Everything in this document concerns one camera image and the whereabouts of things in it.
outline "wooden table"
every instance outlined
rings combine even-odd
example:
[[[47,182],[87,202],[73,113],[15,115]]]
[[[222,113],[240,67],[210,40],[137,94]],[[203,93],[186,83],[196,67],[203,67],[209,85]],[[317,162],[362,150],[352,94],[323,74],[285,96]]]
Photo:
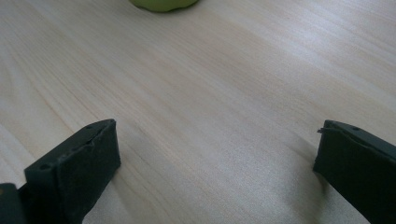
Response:
[[[0,181],[113,118],[122,166],[84,223],[367,223],[312,166],[325,119],[396,144],[395,11],[0,0]]]

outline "green object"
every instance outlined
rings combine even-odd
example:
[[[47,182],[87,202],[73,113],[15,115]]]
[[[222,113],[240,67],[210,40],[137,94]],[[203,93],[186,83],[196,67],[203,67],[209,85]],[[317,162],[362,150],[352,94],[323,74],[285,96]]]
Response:
[[[135,6],[150,11],[166,12],[176,8],[189,7],[198,0],[130,0]]]

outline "wood grain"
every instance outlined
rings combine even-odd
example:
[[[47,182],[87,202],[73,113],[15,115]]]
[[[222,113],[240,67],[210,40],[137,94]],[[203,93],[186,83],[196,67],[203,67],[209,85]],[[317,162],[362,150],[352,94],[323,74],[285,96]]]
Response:
[[[84,223],[367,223],[312,171],[325,119],[396,144],[396,4],[0,0],[0,181],[114,118]]]

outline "small hole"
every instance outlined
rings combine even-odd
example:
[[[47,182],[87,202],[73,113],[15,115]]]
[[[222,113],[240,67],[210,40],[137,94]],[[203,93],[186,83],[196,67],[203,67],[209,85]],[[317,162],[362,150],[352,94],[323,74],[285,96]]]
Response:
[[[40,170],[48,170],[50,168],[49,164],[43,164],[40,166]]]

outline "black object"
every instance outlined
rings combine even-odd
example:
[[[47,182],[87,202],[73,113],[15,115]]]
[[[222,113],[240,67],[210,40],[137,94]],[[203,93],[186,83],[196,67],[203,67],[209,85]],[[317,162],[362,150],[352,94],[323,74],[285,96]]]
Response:
[[[120,167],[114,119],[90,124],[27,167],[26,184],[0,185],[0,224],[78,224]]]
[[[366,131],[326,120],[314,171],[371,223],[396,223],[396,147]]]

